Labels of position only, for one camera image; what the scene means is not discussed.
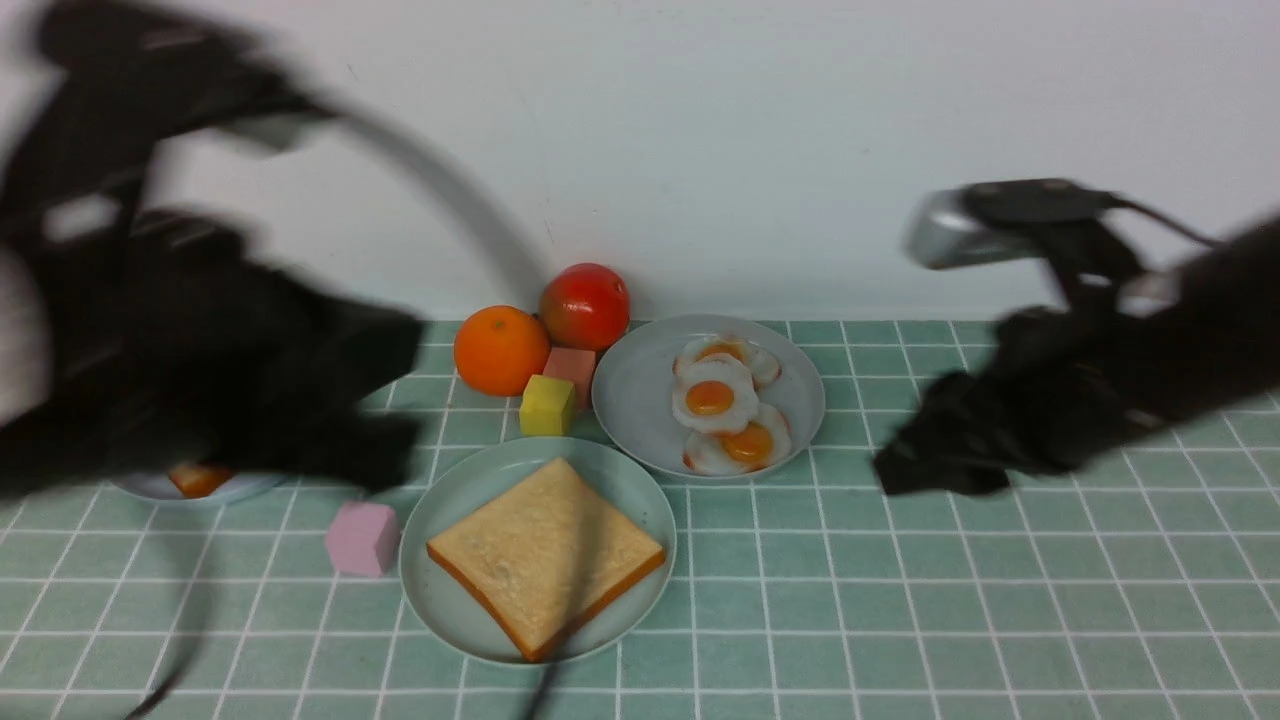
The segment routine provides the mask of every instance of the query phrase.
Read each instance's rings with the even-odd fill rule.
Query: egg yolk
[[[723,352],[724,355],[733,357],[739,363],[744,365],[746,364],[746,357],[742,355],[741,347],[736,345],[726,345],[723,342],[717,342],[716,345],[708,345],[707,350],[703,350],[701,354],[698,355],[698,359],[703,360],[704,357],[709,355],[716,355],[717,352]]]
[[[705,380],[689,388],[685,406],[694,415],[719,415],[733,406],[733,388],[719,380]]]
[[[739,462],[764,462],[773,452],[773,436],[759,423],[748,423],[736,436],[721,438],[724,455]]]

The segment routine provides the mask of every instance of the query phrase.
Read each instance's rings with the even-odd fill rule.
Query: bread slice
[[[586,512],[595,520],[584,528]],[[595,562],[582,592],[573,583],[580,551],[591,541],[598,543]],[[426,552],[493,615],[530,662],[544,660],[562,638],[666,561],[663,547],[596,495],[563,457],[431,538]],[[575,589],[581,602],[570,614]]]

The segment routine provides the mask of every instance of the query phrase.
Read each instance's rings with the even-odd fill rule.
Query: egg white
[[[724,452],[722,438],[692,433],[685,441],[685,466],[703,475],[742,475],[785,460],[791,454],[791,425],[786,415],[777,407],[762,402],[754,421],[773,438],[773,450],[764,462],[740,462]]]
[[[698,363],[701,354],[713,345],[724,345],[737,352],[741,363],[751,372],[751,383],[755,389],[768,386],[782,374],[782,365],[768,350],[728,334],[713,334],[690,342],[676,356],[672,372],[678,375],[684,368]]]
[[[733,391],[732,405],[714,415],[694,414],[685,396],[694,386],[704,382],[721,382],[728,386]],[[671,414],[676,421],[705,434],[742,432],[751,418],[755,418],[759,406],[760,398],[755,395],[751,372],[733,356],[718,352],[685,366],[684,372],[676,375],[676,387],[671,392]]]

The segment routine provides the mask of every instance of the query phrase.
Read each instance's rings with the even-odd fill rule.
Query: wall
[[[314,82],[449,149],[549,263],[625,273],[640,316],[1048,297],[1027,263],[908,263],[913,205],[957,183],[1066,176],[1211,232],[1280,204],[1267,0],[184,4],[276,33]],[[41,76],[5,65],[10,126]],[[270,160],[180,150],[168,195],[253,218],[271,255],[436,316],[507,299],[445,214],[338,133]],[[1157,260],[1184,247],[1125,227]]]

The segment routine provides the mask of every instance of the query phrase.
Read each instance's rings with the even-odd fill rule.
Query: plate
[[[689,342],[717,333],[758,345],[782,365],[778,379],[759,395],[762,402],[787,416],[791,455],[754,473],[699,475],[682,461],[690,430],[671,414],[671,391],[676,382],[671,366]],[[726,315],[681,315],[655,320],[622,336],[595,369],[591,404],[613,443],[654,470],[694,482],[736,482],[767,475],[809,447],[822,425],[827,395],[813,360],[769,328]]]
[[[111,478],[111,484],[147,502],[196,509],[238,502],[264,493],[280,484],[282,480],[284,480],[283,475],[243,473],[223,483],[223,487],[215,489],[209,497],[196,498],[183,497],[177,486],[169,480],[169,475],[123,475]]]
[[[426,542],[557,457],[564,457],[600,497],[649,533],[667,561],[649,573],[564,646],[564,659],[594,655],[617,642],[653,610],[671,579],[676,518],[653,477],[626,455],[585,439],[534,437],[483,450],[451,468],[426,491],[404,523],[399,571],[413,612],[456,650],[500,665],[535,666],[489,612],[426,553]]]

